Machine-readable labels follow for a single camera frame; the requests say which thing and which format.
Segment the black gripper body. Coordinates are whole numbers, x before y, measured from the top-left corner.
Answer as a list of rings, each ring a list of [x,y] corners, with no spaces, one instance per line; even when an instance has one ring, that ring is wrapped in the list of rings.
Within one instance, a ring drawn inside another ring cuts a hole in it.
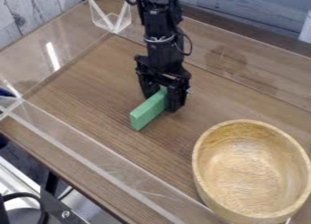
[[[136,55],[136,73],[157,75],[159,86],[167,87],[173,81],[187,80],[191,74],[183,67],[184,53],[183,36],[145,37],[147,55]]]

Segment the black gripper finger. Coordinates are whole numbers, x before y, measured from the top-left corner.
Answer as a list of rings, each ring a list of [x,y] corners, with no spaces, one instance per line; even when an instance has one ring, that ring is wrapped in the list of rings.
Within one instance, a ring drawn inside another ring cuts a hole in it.
[[[157,75],[139,74],[139,83],[144,98],[148,99],[159,91]]]
[[[176,112],[185,103],[189,83],[187,80],[173,81],[168,84],[168,112]]]

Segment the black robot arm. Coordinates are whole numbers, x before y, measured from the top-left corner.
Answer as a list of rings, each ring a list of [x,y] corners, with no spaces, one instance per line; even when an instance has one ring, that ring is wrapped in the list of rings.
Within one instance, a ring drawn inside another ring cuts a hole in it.
[[[143,40],[147,55],[136,55],[136,74],[145,98],[164,87],[168,90],[167,111],[177,111],[185,104],[191,73],[183,67],[183,60],[192,54],[184,51],[183,39],[188,35],[179,27],[183,21],[183,9],[179,0],[125,0],[137,6]]]

